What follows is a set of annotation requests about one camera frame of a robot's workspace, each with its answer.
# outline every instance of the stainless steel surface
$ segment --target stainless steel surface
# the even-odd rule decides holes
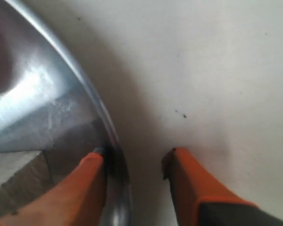
[[[127,168],[101,99],[30,9],[0,0],[0,153],[44,150],[57,183],[98,146],[113,156],[102,225],[129,225]]]

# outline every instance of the silver metal bowl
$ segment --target silver metal bowl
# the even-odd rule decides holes
[[[50,29],[18,0],[0,0],[0,153],[43,150],[58,183],[96,147],[112,150],[102,225],[130,224],[125,158],[106,108]]]

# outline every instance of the black speck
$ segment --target black speck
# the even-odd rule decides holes
[[[15,215],[18,215],[18,214],[19,214],[18,211],[14,211],[14,212],[11,213],[12,216],[15,216]]]

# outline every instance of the white floor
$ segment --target white floor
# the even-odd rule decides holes
[[[283,0],[24,1],[110,111],[134,226],[176,225],[160,171],[174,146],[283,219]]]

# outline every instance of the white tiled floor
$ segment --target white tiled floor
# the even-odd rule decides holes
[[[283,219],[283,0],[24,1],[110,111],[134,226],[176,225],[160,159],[177,145]]]

